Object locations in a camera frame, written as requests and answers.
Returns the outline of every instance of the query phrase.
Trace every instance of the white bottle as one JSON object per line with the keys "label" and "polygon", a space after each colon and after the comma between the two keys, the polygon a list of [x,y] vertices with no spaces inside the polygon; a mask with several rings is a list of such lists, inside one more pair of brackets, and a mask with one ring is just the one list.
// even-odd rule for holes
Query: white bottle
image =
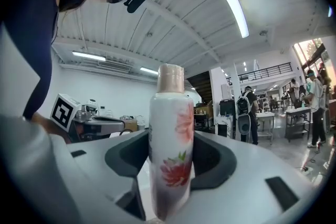
{"label": "white bottle", "polygon": [[187,201],[194,141],[194,103],[184,95],[184,70],[159,67],[150,105],[149,159],[153,209],[165,220]]}

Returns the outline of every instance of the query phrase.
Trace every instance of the floor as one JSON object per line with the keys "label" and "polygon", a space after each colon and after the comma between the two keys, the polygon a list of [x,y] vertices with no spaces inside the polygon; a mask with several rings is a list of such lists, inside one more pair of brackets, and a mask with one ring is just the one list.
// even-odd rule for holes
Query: floor
{"label": "floor", "polygon": [[[316,153],[315,148],[307,148],[308,142],[311,142],[311,131],[309,140],[307,140],[308,137],[305,134],[303,137],[300,136],[297,139],[292,139],[290,142],[288,142],[288,140],[285,138],[285,114],[281,111],[273,112],[276,115],[274,122],[273,142],[271,144],[267,137],[259,137],[258,146],[269,149],[289,165],[302,171],[302,173],[305,174],[310,181],[315,182],[319,174],[326,174],[330,160],[335,155],[334,152],[336,147],[332,146],[333,134],[335,130],[332,130],[329,134],[326,135],[327,142],[321,146],[319,153]],[[304,171],[304,169],[301,168],[303,166],[307,167],[308,171]]]}

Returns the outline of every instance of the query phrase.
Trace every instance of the backpack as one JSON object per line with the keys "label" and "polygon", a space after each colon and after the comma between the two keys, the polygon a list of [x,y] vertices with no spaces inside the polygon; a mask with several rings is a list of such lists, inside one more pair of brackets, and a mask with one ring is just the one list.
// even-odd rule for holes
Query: backpack
{"label": "backpack", "polygon": [[244,92],[243,95],[239,96],[237,100],[237,113],[238,115],[248,114],[251,111],[251,104],[246,97],[249,92]]}

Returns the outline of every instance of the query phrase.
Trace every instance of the red flower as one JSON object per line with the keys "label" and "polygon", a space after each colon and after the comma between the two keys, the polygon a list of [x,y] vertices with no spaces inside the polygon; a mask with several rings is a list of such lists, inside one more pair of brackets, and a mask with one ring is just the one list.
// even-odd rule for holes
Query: red flower
{"label": "red flower", "polygon": [[194,107],[189,103],[186,111],[180,111],[177,115],[177,123],[175,131],[179,138],[188,143],[194,139]]}
{"label": "red flower", "polygon": [[174,160],[163,161],[160,169],[163,173],[162,178],[168,187],[184,186],[189,181],[191,161],[187,163],[176,163]]}

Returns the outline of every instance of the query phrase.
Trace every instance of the ceiling light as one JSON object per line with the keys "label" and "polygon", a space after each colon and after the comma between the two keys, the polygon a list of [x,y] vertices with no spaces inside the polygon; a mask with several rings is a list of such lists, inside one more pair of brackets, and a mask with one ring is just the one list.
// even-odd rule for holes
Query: ceiling light
{"label": "ceiling light", "polygon": [[152,73],[152,74],[155,74],[155,75],[159,74],[159,72],[157,72],[157,71],[154,71],[154,70],[151,70],[151,69],[147,69],[147,68],[144,68],[144,67],[140,68],[140,70],[146,71],[146,72],[149,72],[149,73]]}
{"label": "ceiling light", "polygon": [[248,28],[247,28],[247,24],[246,24],[246,19],[242,10],[242,7],[239,3],[239,0],[226,0],[228,2],[228,4],[230,5],[230,8],[233,12],[233,14],[235,15],[240,33],[241,33],[241,37],[248,37],[249,33],[248,33]]}
{"label": "ceiling light", "polygon": [[332,15],[332,8],[329,6],[328,17]]}
{"label": "ceiling light", "polygon": [[79,56],[79,57],[85,57],[85,58],[95,59],[99,61],[106,61],[106,58],[103,56],[87,54],[86,52],[73,51],[72,54],[75,56]]}

